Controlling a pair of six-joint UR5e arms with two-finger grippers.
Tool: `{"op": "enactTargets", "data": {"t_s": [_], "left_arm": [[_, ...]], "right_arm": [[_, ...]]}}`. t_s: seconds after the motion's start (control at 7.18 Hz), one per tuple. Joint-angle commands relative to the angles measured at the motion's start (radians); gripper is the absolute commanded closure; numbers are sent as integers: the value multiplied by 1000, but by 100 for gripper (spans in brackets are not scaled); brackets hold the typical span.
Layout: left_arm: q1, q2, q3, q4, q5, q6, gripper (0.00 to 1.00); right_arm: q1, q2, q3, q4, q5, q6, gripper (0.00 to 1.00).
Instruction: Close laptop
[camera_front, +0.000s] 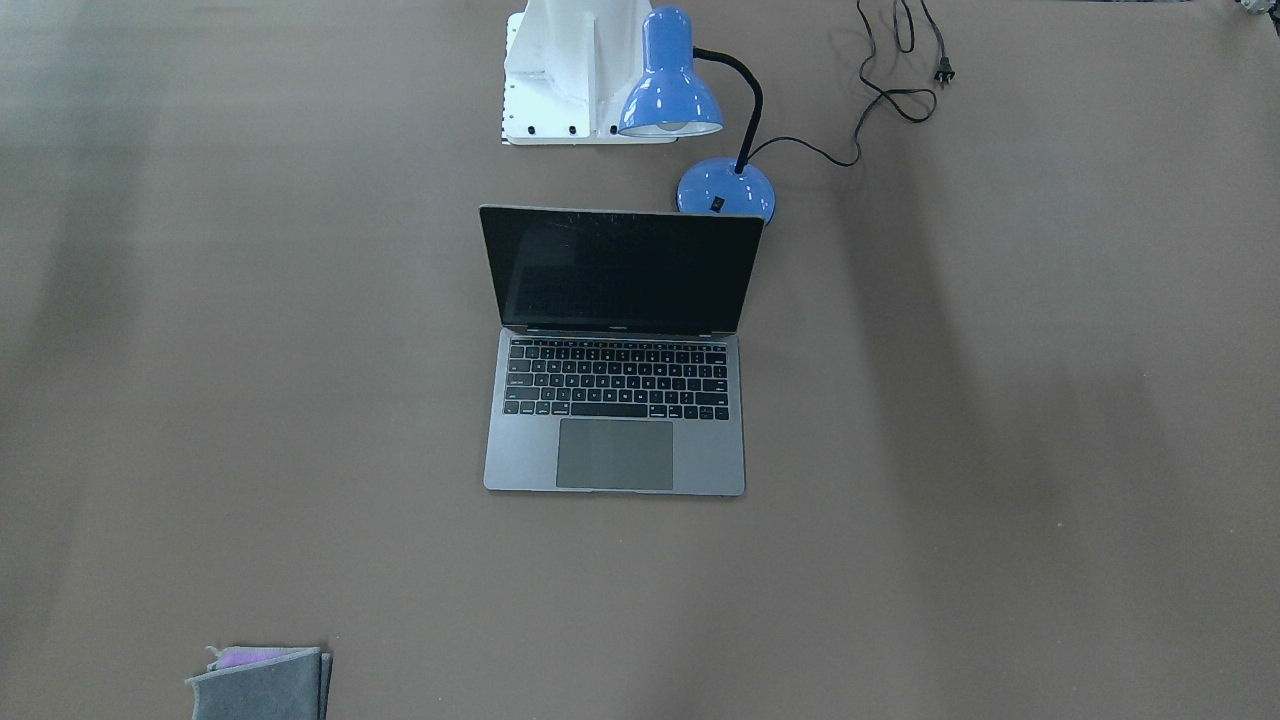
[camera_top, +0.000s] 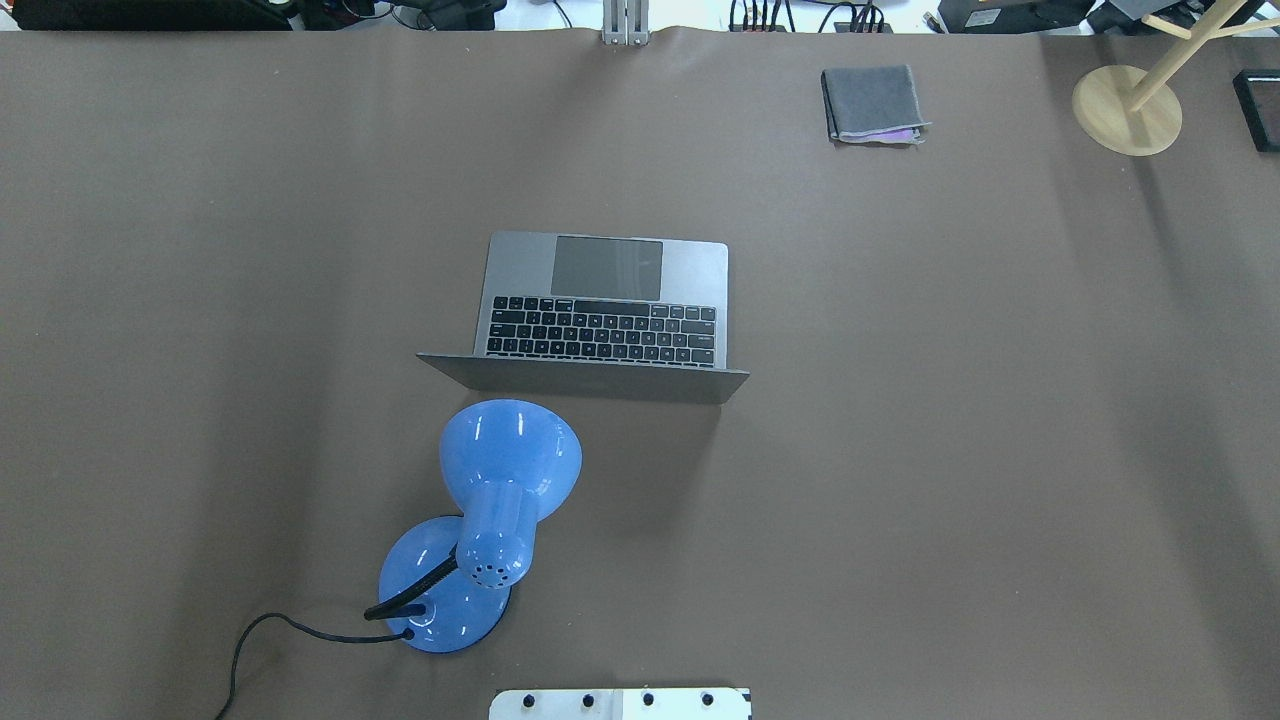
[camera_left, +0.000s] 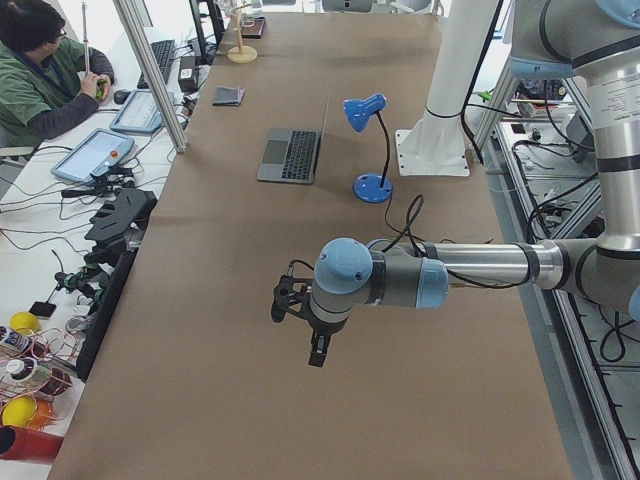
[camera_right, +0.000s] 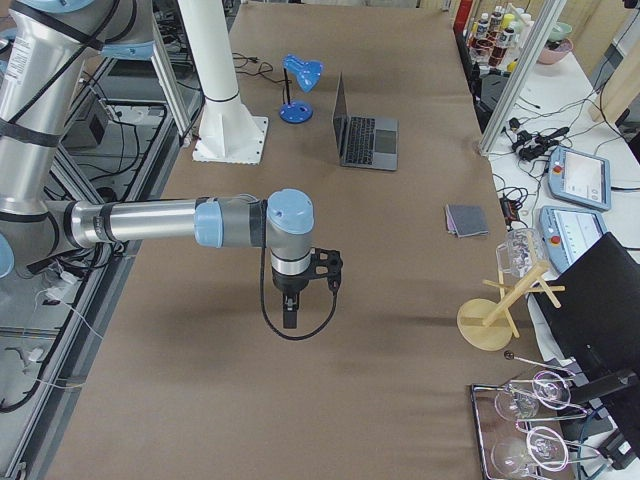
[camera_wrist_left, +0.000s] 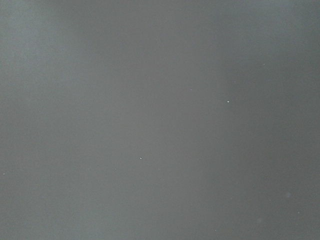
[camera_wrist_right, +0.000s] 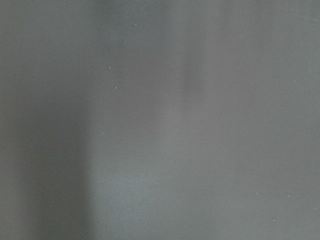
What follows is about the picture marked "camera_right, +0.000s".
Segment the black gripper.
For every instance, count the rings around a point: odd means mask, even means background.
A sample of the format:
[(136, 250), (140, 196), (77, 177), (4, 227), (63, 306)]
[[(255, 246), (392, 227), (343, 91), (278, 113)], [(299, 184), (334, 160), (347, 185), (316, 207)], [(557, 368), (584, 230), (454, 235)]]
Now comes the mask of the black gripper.
[(283, 296), (283, 328), (296, 329), (300, 293), (306, 288), (306, 280), (301, 275), (285, 275), (272, 271), (274, 286)]

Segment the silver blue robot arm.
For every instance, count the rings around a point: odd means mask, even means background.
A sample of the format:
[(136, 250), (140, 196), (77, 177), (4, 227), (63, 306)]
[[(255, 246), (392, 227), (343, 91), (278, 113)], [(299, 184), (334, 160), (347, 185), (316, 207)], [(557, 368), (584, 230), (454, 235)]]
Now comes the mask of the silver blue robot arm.
[(287, 336), (318, 253), (309, 197), (284, 189), (234, 198), (139, 203), (47, 202), (42, 193), (84, 62), (151, 60), (181, 131), (189, 121), (147, 1), (15, 1), (17, 31), (1, 84), (1, 265), (5, 271), (97, 243), (193, 236), (209, 247), (256, 246), (283, 295)]

